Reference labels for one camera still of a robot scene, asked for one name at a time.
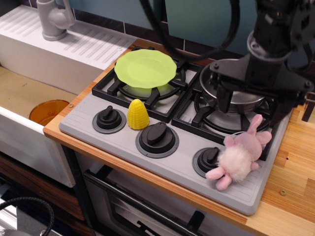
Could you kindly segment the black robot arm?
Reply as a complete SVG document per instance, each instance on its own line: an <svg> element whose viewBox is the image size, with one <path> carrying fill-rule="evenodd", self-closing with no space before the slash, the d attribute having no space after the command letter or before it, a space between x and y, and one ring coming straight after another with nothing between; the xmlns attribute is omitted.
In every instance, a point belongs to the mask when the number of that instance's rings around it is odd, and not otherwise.
<svg viewBox="0 0 315 236"><path fill-rule="evenodd" d="M233 92L242 91L273 99L271 125L278 124L294 107L306 102L314 83L302 77L309 65L292 67L288 59L303 49L308 61L314 52L315 3L312 0L258 0L254 30L248 36L248 54L209 65L217 104L227 112Z"/></svg>

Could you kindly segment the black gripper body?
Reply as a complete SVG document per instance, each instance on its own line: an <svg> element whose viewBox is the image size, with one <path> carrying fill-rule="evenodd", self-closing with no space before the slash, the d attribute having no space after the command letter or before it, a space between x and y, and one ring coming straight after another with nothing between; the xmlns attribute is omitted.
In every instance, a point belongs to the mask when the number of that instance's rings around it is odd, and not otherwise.
<svg viewBox="0 0 315 236"><path fill-rule="evenodd" d="M266 62L249 54L240 59L217 60L209 69L221 90L219 98L224 91L241 91L296 106L304 103L306 93L315 88L313 81L289 71L285 63Z"/></svg>

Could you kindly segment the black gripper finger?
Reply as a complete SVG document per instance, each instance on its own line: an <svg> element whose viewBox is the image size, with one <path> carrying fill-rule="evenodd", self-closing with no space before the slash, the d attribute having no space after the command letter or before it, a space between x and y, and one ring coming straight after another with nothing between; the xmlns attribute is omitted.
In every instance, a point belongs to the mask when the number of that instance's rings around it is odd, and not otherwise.
<svg viewBox="0 0 315 236"><path fill-rule="evenodd" d="M298 104L297 94L273 94L270 107L270 127L278 125Z"/></svg>
<svg viewBox="0 0 315 236"><path fill-rule="evenodd" d="M232 96L232 90L228 90L223 85L219 84L216 94L218 109L224 113L227 113L229 111Z"/></svg>

